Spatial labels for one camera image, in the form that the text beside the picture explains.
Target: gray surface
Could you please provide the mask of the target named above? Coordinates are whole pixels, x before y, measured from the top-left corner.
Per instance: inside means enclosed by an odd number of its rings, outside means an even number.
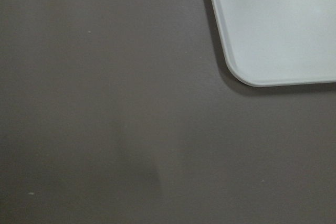
[[[210,0],[0,4],[1,224],[336,223],[336,85],[239,83]]]

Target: table surface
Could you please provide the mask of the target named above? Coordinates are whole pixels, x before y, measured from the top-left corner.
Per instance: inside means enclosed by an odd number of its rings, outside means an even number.
[[[336,85],[237,81],[211,0],[0,5],[0,223],[336,223]]]

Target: white plastic tray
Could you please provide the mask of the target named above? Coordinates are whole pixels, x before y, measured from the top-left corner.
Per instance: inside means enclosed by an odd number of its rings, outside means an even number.
[[[336,81],[336,0],[212,1],[227,65],[240,81]]]

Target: white tray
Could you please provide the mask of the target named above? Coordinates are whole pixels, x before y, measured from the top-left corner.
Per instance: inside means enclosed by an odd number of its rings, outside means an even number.
[[[212,1],[227,65],[240,81],[336,81],[336,0]]]

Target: gray table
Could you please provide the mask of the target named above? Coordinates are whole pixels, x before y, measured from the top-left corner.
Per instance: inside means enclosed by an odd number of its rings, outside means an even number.
[[[241,84],[211,0],[0,4],[0,223],[336,223],[336,85]]]

